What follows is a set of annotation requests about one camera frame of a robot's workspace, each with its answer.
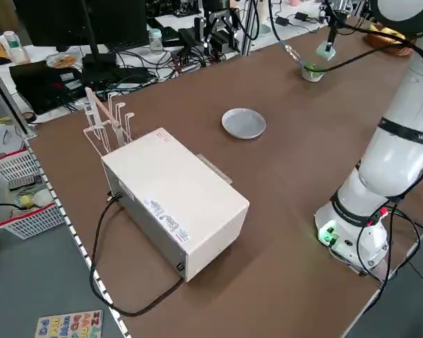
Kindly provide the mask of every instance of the white basket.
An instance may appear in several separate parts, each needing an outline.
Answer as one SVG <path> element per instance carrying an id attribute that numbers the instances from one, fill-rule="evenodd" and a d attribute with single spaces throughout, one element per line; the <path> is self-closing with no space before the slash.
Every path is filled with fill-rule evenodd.
<path id="1" fill-rule="evenodd" d="M 28 151 L 23 149 L 0 158 L 0 203 L 9 203 L 6 200 L 9 194 L 8 182 L 28 175 L 39 175 L 38 167 Z M 7 229 L 21 239 L 64 223 L 55 203 L 17 217 L 11 217 L 12 209 L 11 206 L 0 206 L 0 228 Z"/>

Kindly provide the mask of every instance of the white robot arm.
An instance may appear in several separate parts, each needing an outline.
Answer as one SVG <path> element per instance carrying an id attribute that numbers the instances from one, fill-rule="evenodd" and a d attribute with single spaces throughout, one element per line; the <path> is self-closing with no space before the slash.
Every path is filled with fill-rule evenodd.
<path id="1" fill-rule="evenodd" d="M 423 49 L 423 0 L 373 0 L 371 7 L 379 22 L 420 37 L 417 46 Z M 388 252 L 381 223 L 388 212 L 382 206 L 398 203 L 421 176 L 423 60 L 415 54 L 360 162 L 316 212 L 319 241 L 360 271 L 376 267 Z"/>

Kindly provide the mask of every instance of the desk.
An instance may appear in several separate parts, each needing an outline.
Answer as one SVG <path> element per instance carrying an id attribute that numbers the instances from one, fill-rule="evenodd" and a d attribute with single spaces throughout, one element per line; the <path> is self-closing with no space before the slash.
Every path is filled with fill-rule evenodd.
<path id="1" fill-rule="evenodd" d="M 291 44 L 312 55 L 325 34 L 303 35 Z M 339 45 L 336 62 L 368 50 L 359 34 L 342 37 Z M 135 112 L 133 135 L 165 127 L 227 174 L 251 203 L 237 241 L 153 311 L 124 318 L 125 330 L 149 338 L 342 335 L 376 283 L 329 255 L 316 239 L 313 214 L 363 154 L 406 67 L 407 60 L 377 54 L 311 84 L 284 51 L 270 46 L 122 96 Z M 265 117 L 260 138 L 246 142 L 226 134 L 221 116 L 235 107 Z M 109 188 L 82 133 L 86 126 L 85 116 L 68 115 L 39 126 L 30 146 L 87 257 Z M 423 184 L 402 208 L 423 223 Z M 397 263 L 414 235 L 400 220 L 395 227 Z M 121 308 L 142 308 L 178 279 L 118 206 L 102 231 L 98 272 Z"/>
<path id="2" fill-rule="evenodd" d="M 241 9 L 244 9 L 244 1 L 241 1 L 239 3 L 239 6 Z M 287 16 L 292 13 L 296 13 L 297 11 L 302 11 L 304 13 L 308 13 L 311 16 L 317 16 L 318 14 L 318 4 L 315 4 L 313 2 L 310 3 L 302 3 L 301 6 L 292 7 L 288 4 L 282 4 L 282 12 L 279 13 L 279 15 Z M 180 28 L 189 28 L 192 27 L 194 22 L 194 17 L 196 15 L 184 17 L 184 18 L 177 18 L 173 15 L 164 15 L 162 17 L 157 18 L 159 22 L 164 26 L 171 26 L 175 30 L 179 30 Z M 302 26 L 307 27 L 310 30 L 316 29 L 319 27 L 318 25 L 311 24 L 311 23 L 301 23 Z M 282 39 L 290 39 L 291 37 L 305 34 L 307 33 L 306 29 L 301 27 L 282 27 L 277 25 L 277 30 L 279 35 Z M 243 31 L 239 30 L 237 34 L 237 39 L 239 41 L 243 40 Z M 252 47 L 253 50 L 260 49 L 262 47 L 268 46 L 270 44 L 276 43 L 276 38 L 274 37 L 273 33 L 269 33 L 267 35 L 260 35 L 260 37 L 254 42 L 254 46 Z M 32 62 L 38 62 L 43 61 L 47 58 L 47 56 L 56 54 L 56 48 L 55 47 L 38 47 L 38 46 L 25 46 L 26 51 L 28 52 L 28 56 L 30 57 L 30 60 Z M 72 46 L 69 50 L 69 52 L 73 52 L 77 54 L 78 59 L 80 62 L 77 63 L 76 67 L 81 67 L 81 54 L 90 54 L 91 50 L 89 46 Z M 108 49 L 104 45 L 99 45 L 99 51 L 101 53 L 108 52 Z M 148 61 L 156 63 L 160 56 L 155 56 L 152 53 L 150 53 L 148 48 L 136 48 L 130 50 L 133 53 L 136 53 L 138 55 L 141 55 L 145 57 Z M 235 56 L 236 53 L 229 53 L 227 54 L 227 58 L 231 58 Z M 123 65 L 122 61 L 126 65 L 133 65 L 135 67 L 140 67 L 143 64 L 135 57 L 132 56 L 125 56 L 122 55 L 122 58 L 117 58 L 117 62 L 119 65 Z M 16 86 L 14 85 L 14 81 L 11 79 L 11 75 L 9 73 L 9 67 L 12 66 L 13 63 L 9 63 L 7 65 L 0 65 L 0 77 L 3 80 L 4 84 L 6 85 L 6 88 L 10 92 L 11 96 L 13 97 L 14 101 L 16 102 L 18 108 L 21 111 L 31 111 L 32 109 L 27 105 L 27 103 L 19 96 L 19 94 L 16 91 Z M 164 74 L 163 71 L 160 71 L 161 76 L 165 76 L 167 74 Z M 82 105 L 84 104 L 83 100 L 80 100 L 77 104 L 78 108 L 82 108 Z M 54 118 L 58 118 L 64 115 L 69 114 L 69 110 L 64 107 L 58 107 L 52 111 L 48 111 L 47 113 L 43 115 L 39 115 L 37 117 L 36 123 L 44 123 L 46 121 L 53 120 Z"/>

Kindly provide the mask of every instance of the small plate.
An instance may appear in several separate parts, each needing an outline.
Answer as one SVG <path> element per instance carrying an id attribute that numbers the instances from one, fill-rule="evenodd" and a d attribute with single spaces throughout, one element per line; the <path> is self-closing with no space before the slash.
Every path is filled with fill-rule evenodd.
<path id="1" fill-rule="evenodd" d="M 254 139 L 260 136 L 266 128 L 263 116 L 246 108 L 227 111 L 221 122 L 224 129 L 238 139 Z"/>

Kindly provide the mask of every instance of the white box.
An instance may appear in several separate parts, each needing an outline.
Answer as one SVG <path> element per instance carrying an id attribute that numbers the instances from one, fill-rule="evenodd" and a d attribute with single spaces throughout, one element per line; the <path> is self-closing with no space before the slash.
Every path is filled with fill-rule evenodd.
<path id="1" fill-rule="evenodd" d="M 102 160 L 119 203 L 186 281 L 240 234 L 249 202 L 165 129 Z"/>

